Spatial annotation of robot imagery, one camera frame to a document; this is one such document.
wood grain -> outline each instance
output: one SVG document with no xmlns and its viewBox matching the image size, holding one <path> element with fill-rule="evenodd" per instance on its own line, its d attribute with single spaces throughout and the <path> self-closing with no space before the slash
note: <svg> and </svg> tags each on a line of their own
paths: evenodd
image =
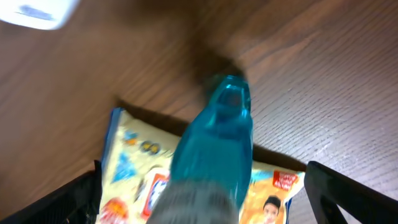
<svg viewBox="0 0 398 224">
<path fill-rule="evenodd" d="M 117 99 L 191 121 L 230 58 L 254 142 L 398 198 L 398 1 L 84 0 L 55 31 L 0 23 L 0 218 L 90 169 Z M 291 223 L 315 219 L 301 191 Z"/>
</svg>

orange package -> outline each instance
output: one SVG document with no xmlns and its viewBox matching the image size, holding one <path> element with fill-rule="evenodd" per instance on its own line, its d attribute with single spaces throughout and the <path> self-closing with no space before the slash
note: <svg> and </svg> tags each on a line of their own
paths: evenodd
<svg viewBox="0 0 398 224">
<path fill-rule="evenodd" d="M 239 223 L 287 223 L 291 199 L 303 187 L 304 175 L 304 172 L 254 162 Z"/>
</svg>

yellow package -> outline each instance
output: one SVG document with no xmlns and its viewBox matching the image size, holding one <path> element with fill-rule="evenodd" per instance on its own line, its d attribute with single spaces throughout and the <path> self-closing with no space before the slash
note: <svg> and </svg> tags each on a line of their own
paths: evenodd
<svg viewBox="0 0 398 224">
<path fill-rule="evenodd" d="M 103 156 L 103 195 L 97 224 L 144 224 L 169 180 L 180 138 L 115 109 Z M 254 162 L 239 223 L 286 223 L 301 172 Z"/>
</svg>

printed cartoon boy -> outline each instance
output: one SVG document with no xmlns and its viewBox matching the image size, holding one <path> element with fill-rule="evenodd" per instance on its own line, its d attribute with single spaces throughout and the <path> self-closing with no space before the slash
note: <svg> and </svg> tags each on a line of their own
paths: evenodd
<svg viewBox="0 0 398 224">
<path fill-rule="evenodd" d="M 264 211 L 264 222 L 258 224 L 274 224 L 279 214 L 280 199 L 276 196 L 269 196 L 266 200 L 263 211 Z"/>
</svg>

snack package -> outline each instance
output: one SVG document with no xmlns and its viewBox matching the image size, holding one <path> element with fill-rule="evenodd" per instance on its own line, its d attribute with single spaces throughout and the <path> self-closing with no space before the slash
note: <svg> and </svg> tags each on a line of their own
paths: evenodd
<svg viewBox="0 0 398 224">
<path fill-rule="evenodd" d="M 179 140 L 121 108 L 113 111 L 102 159 L 103 195 L 97 224 L 146 223 L 169 180 Z M 239 223 L 287 223 L 291 198 L 303 187 L 303 178 L 301 172 L 254 162 Z"/>
</svg>

